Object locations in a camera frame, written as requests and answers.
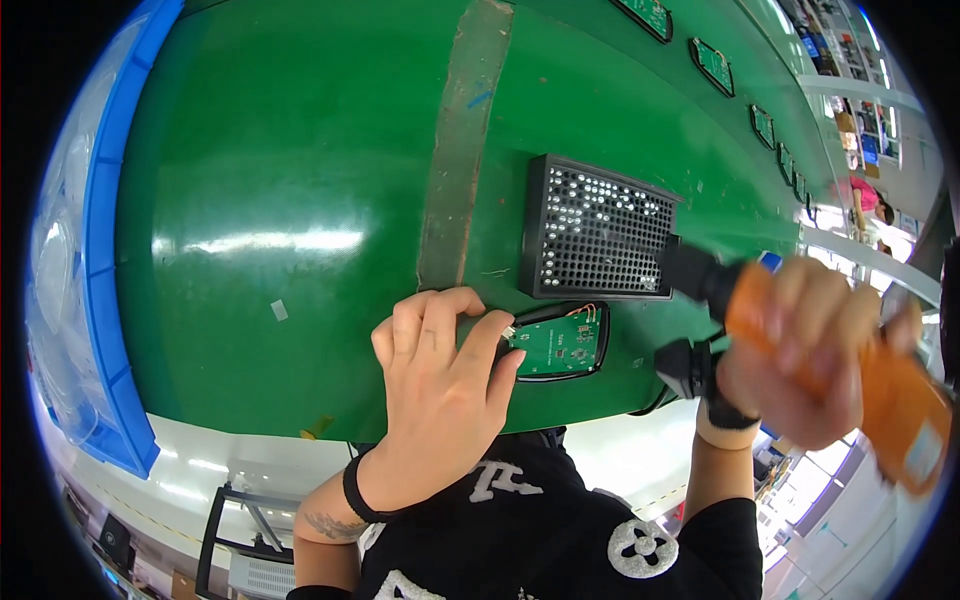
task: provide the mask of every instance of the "green workbench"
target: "green workbench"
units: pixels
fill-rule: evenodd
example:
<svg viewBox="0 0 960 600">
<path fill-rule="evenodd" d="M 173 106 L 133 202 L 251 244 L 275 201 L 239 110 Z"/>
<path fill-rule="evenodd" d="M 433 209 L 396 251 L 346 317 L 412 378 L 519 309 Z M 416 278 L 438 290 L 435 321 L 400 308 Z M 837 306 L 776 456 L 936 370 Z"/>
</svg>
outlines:
<svg viewBox="0 0 960 600">
<path fill-rule="evenodd" d="M 144 87 L 117 203 L 144 408 L 231 433 L 320 422 L 327 439 L 379 439 L 369 333 L 424 269 L 491 308 L 546 303 L 516 289 L 526 165 L 541 154 L 682 196 L 677 233 L 725 258 L 792 253 L 802 206 L 749 105 L 773 116 L 817 202 L 839 203 L 838 137 L 793 77 L 812 63 L 790 57 L 759 2 L 664 4 L 668 45 L 608 0 L 187 2 Z M 692 36 L 724 53 L 735 98 L 694 67 Z M 478 168 L 456 170 L 470 153 Z M 424 222 L 436 233 L 441 219 L 440 242 L 423 245 Z M 457 232 L 462 248 L 439 252 Z M 644 408 L 661 386 L 654 349 L 716 328 L 686 299 L 613 302 L 604 369 L 518 384 L 507 430 Z"/>
</svg>

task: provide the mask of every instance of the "black perforated tray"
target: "black perforated tray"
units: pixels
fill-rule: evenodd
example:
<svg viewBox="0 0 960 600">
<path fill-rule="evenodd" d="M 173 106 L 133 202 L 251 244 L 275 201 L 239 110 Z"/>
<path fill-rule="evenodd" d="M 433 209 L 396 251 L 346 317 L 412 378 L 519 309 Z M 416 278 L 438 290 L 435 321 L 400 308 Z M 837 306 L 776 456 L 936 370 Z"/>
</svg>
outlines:
<svg viewBox="0 0 960 600">
<path fill-rule="evenodd" d="M 534 158 L 519 289 L 533 298 L 669 300 L 656 258 L 677 242 L 679 202 L 613 171 L 563 156 Z"/>
</svg>

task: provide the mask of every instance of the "green circuit board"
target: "green circuit board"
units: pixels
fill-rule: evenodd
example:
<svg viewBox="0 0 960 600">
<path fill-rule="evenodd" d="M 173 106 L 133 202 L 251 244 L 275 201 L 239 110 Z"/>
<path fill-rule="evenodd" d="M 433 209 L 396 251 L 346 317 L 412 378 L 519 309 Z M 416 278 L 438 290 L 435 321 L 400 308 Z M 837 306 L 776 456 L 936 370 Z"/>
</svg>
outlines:
<svg viewBox="0 0 960 600">
<path fill-rule="evenodd" d="M 527 351 L 518 375 L 587 371 L 596 361 L 603 311 L 582 312 L 518 327 L 510 348 Z"/>
<path fill-rule="evenodd" d="M 780 165 L 783 178 L 789 181 L 789 185 L 793 185 L 793 156 L 782 142 L 777 145 L 777 163 Z"/>
<path fill-rule="evenodd" d="M 767 148 L 773 150 L 775 143 L 773 117 L 771 117 L 763 110 L 763 108 L 760 108 L 757 105 L 751 105 L 750 112 L 754 117 L 754 131 L 760 136 L 760 139 L 763 140 L 763 143 L 766 144 Z"/>
<path fill-rule="evenodd" d="M 627 10 L 638 16 L 650 26 L 661 38 L 670 38 L 668 19 L 670 13 L 657 0 L 617 0 Z"/>
<path fill-rule="evenodd" d="M 733 73 L 723 53 L 706 45 L 700 38 L 694 37 L 693 45 L 697 49 L 696 61 L 700 68 L 728 96 L 733 96 Z"/>
<path fill-rule="evenodd" d="M 799 173 L 793 174 L 793 195 L 797 197 L 797 202 L 806 200 L 806 180 Z"/>
</svg>

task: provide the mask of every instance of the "finger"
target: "finger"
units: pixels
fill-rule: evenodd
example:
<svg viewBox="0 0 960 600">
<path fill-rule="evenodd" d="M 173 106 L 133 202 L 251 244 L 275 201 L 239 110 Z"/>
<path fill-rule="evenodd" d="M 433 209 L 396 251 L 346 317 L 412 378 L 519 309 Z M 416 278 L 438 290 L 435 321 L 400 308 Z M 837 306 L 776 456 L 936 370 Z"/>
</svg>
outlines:
<svg viewBox="0 0 960 600">
<path fill-rule="evenodd" d="M 443 290 L 427 300 L 417 355 L 436 368 L 447 369 L 457 354 L 457 315 L 482 314 L 485 307 L 471 288 Z"/>
<path fill-rule="evenodd" d="M 825 268 L 808 276 L 777 350 L 777 366 L 783 373 L 792 373 L 805 360 L 851 293 L 847 278 L 838 271 Z"/>
<path fill-rule="evenodd" d="M 814 374 L 829 379 L 842 361 L 853 360 L 856 352 L 876 334 L 879 319 L 880 296 L 876 289 L 861 285 L 853 290 L 830 322 L 826 340 L 810 356 Z"/>
<path fill-rule="evenodd" d="M 523 364 L 526 356 L 526 350 L 514 350 L 501 358 L 493 370 L 493 377 L 487 386 L 487 410 L 497 432 L 503 429 L 507 422 L 507 407 L 516 384 L 516 370 Z"/>
<path fill-rule="evenodd" d="M 863 418 L 859 368 L 846 362 L 824 400 L 808 396 L 759 351 L 734 344 L 724 353 L 717 380 L 727 397 L 758 407 L 763 421 L 794 444 L 821 449 L 859 426 Z"/>
<path fill-rule="evenodd" d="M 487 313 L 470 330 L 450 369 L 466 381 L 483 382 L 486 385 L 500 336 L 507 325 L 513 322 L 514 316 L 502 310 Z"/>
<path fill-rule="evenodd" d="M 370 334 L 373 343 L 373 353 L 376 360 L 385 370 L 394 362 L 394 318 L 384 319 Z"/>
<path fill-rule="evenodd" d="M 394 363 L 410 364 L 423 326 L 427 302 L 438 292 L 428 290 L 394 304 Z"/>
<path fill-rule="evenodd" d="M 774 344 L 780 341 L 787 317 L 793 312 L 809 278 L 825 271 L 826 266 L 819 260 L 795 256 L 787 260 L 777 276 L 774 277 L 767 314 L 767 336 Z"/>
<path fill-rule="evenodd" d="M 884 337 L 890 349 L 897 354 L 908 354 L 917 349 L 924 334 L 920 303 L 911 297 L 897 315 L 884 326 Z"/>
</svg>

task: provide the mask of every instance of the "black wristband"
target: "black wristband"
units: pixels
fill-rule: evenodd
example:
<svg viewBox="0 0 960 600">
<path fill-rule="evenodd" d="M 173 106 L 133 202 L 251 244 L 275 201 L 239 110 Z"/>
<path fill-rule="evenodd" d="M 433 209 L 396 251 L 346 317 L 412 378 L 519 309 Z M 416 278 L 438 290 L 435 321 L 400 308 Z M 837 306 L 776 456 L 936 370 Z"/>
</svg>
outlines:
<svg viewBox="0 0 960 600">
<path fill-rule="evenodd" d="M 707 402 L 707 420 L 718 429 L 743 431 L 753 427 L 760 419 L 747 417 L 720 393 L 720 387 L 716 381 L 716 367 L 722 356 L 723 352 L 717 352 L 711 356 L 712 368 L 704 389 L 704 400 Z"/>
<path fill-rule="evenodd" d="M 707 401 L 707 420 L 718 429 L 742 431 L 753 427 L 760 419 L 751 419 L 730 404 L 722 394 L 705 396 Z"/>
<path fill-rule="evenodd" d="M 357 468 L 360 466 L 360 459 L 366 454 L 362 454 L 349 463 L 344 469 L 344 496 L 347 498 L 347 504 L 357 516 L 367 523 L 389 523 L 395 520 L 402 511 L 391 511 L 389 513 L 379 513 L 367 505 L 363 496 L 360 495 L 360 487 L 357 486 Z"/>
</svg>

